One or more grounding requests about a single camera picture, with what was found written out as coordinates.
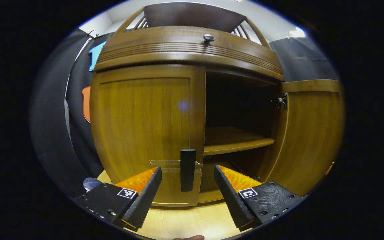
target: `wooden floor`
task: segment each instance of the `wooden floor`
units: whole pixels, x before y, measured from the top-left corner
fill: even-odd
[[[97,179],[112,184],[105,171]],[[143,227],[137,231],[137,234],[158,240],[195,235],[203,235],[206,240],[219,240],[240,233],[223,201],[190,208],[151,207]]]

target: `door handle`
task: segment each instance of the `door handle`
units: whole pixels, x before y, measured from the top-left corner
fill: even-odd
[[[214,37],[212,36],[212,35],[210,35],[210,34],[206,34],[206,35],[204,35],[204,43],[209,43],[209,42],[212,42],[212,41],[214,41]]]
[[[180,150],[180,191],[190,192],[193,189],[193,179],[195,175],[194,149]]]

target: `wooden cabinet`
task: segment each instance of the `wooden cabinet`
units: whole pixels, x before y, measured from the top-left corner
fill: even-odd
[[[156,24],[164,18],[158,8],[190,6],[199,13],[214,7],[197,4],[158,4],[145,12],[143,28],[137,24],[124,32],[140,9],[103,47],[91,84],[90,122],[107,175],[116,184],[161,166],[155,206],[222,199],[213,179],[216,164],[305,195],[340,146],[339,82],[284,83],[276,54],[251,22],[262,45],[229,32],[249,21],[236,13],[229,13],[229,28],[205,28],[193,20],[179,26],[183,22],[176,18],[166,19],[172,26]],[[205,42],[205,34],[215,40]],[[276,107],[271,100],[285,93],[287,108]],[[187,192],[180,189],[182,149],[196,150],[193,188]]]
[[[154,204],[196,205],[205,126],[205,67],[154,65],[95,75],[91,130],[114,183],[162,166]],[[193,191],[180,191],[180,151],[196,150]]]

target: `cabinet door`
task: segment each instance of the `cabinet door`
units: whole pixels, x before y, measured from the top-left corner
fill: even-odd
[[[90,93],[91,131],[114,184],[161,166],[153,205],[196,205],[205,129],[205,67],[149,65],[98,73]],[[180,151],[196,150],[193,190],[180,191]]]
[[[287,108],[278,109],[278,123],[260,175],[299,196],[322,179],[336,159],[345,124],[339,81],[316,79],[282,83]]]

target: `wooden shelf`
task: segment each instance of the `wooden shelf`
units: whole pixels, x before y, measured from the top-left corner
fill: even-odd
[[[205,128],[204,156],[239,152],[268,146],[275,142],[272,138],[246,132],[235,127]]]

